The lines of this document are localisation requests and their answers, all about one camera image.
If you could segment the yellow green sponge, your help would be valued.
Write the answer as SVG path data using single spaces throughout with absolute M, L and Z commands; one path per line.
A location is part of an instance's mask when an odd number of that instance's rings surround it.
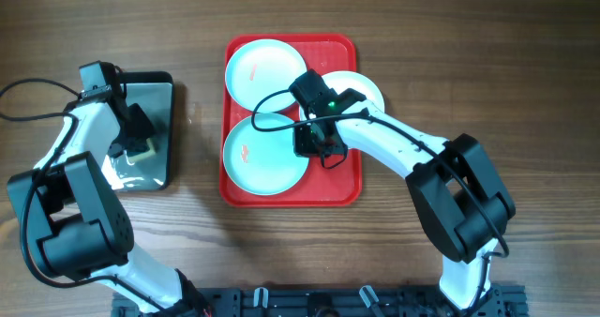
M 154 141 L 148 138 L 140 146 L 126 151 L 126 162 L 129 165 L 134 165 L 141 160 L 153 157 L 156 154 Z

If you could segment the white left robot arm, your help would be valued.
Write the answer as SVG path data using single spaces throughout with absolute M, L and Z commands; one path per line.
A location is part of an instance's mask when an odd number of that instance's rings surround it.
M 210 304 L 178 269 L 136 244 L 114 192 L 118 163 L 163 188 L 170 171 L 174 86 L 91 86 L 59 112 L 64 126 L 48 154 L 13 175 L 7 195 L 20 224 L 21 252 L 40 282 L 67 289 L 97 282 L 141 314 L 207 316 Z

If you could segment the white plate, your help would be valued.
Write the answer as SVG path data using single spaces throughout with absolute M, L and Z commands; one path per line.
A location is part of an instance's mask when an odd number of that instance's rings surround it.
M 335 111 L 332 115 L 340 115 L 354 103 L 360 101 L 370 101 L 377 109 L 384 111 L 383 94 L 368 77 L 353 71 L 339 70 L 326 73 L 322 78 L 330 88 L 337 92 L 336 101 L 330 103 Z M 309 119 L 306 119 L 301 115 L 300 120 L 312 121 L 327 116 L 329 115 L 316 116 L 311 114 Z

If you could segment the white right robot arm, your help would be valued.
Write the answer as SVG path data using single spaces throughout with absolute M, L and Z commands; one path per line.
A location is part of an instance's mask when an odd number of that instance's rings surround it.
M 503 234 L 516 214 L 483 146 L 467 134 L 447 140 L 411 128 L 352 89 L 294 87 L 291 93 L 307 119 L 301 129 L 317 150 L 357 149 L 406 181 L 421 226 L 442 254 L 441 292 L 474 313 L 490 287 L 490 259 L 509 254 Z

